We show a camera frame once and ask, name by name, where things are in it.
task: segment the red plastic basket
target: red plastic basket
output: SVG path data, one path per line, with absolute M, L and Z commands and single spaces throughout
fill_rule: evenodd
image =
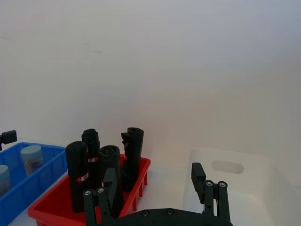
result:
M 120 155 L 123 164 L 124 155 Z M 124 192 L 125 205 L 119 217 L 137 211 L 137 203 L 147 185 L 147 170 L 151 164 L 149 159 L 141 158 L 139 177 L 131 192 Z M 69 177 L 65 176 L 51 190 L 37 200 L 29 209 L 28 215 L 34 218 L 37 226 L 84 226 L 85 213 L 74 213 L 71 208 Z M 101 221 L 100 211 L 96 209 L 97 222 Z

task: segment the white wall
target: white wall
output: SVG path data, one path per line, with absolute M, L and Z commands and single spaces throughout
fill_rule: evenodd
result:
M 301 186 L 299 0 L 2 0 L 0 130 L 66 145 L 94 127 L 186 165 L 271 156 Z

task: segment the rolled black cylinder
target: rolled black cylinder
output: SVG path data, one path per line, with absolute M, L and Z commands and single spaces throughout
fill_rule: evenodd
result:
M 88 166 L 89 178 L 92 189 L 97 189 L 102 185 L 100 175 L 100 158 L 99 158 L 99 137 L 95 129 L 87 129 L 81 135 L 81 139 L 88 147 Z
M 144 131 L 139 128 L 127 128 L 121 133 L 125 150 L 125 161 L 121 168 L 121 179 L 124 191 L 131 191 L 139 176 L 140 158 Z
M 101 165 L 101 180 L 103 181 L 105 172 L 108 168 L 115 168 L 117 177 L 117 189 L 111 209 L 112 217 L 117 218 L 124 205 L 124 197 L 122 195 L 122 183 L 120 177 L 120 150 L 117 146 L 104 146 L 99 151 Z
M 84 190 L 89 188 L 88 150 L 86 143 L 76 141 L 65 149 L 72 210 L 84 211 Z

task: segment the jar lid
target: jar lid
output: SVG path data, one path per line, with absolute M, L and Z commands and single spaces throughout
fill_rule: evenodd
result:
M 9 178 L 8 166 L 0 165 L 0 182 L 5 181 Z
M 31 145 L 21 150 L 23 160 L 36 159 L 42 156 L 42 149 L 38 145 Z

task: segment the screw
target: screw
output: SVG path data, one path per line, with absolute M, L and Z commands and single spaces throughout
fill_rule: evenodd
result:
M 97 191 L 98 191 L 98 193 L 101 193 L 101 192 L 104 191 L 104 189 L 103 188 L 99 188 Z
M 91 194 L 91 191 L 85 191 L 85 195 L 90 195 Z
M 166 213 L 167 213 L 168 215 L 173 215 L 173 214 L 174 214 L 174 211 L 173 211 L 172 209 L 168 209 L 168 210 L 166 211 Z
M 220 186 L 221 186 L 221 187 L 225 187 L 226 184 L 225 184 L 224 182 L 221 182 L 221 183 L 220 183 Z
M 149 214 L 150 214 L 150 213 L 149 213 L 147 210 L 145 210 L 145 211 L 142 212 L 142 216 L 144 216 L 144 217 L 149 216 Z

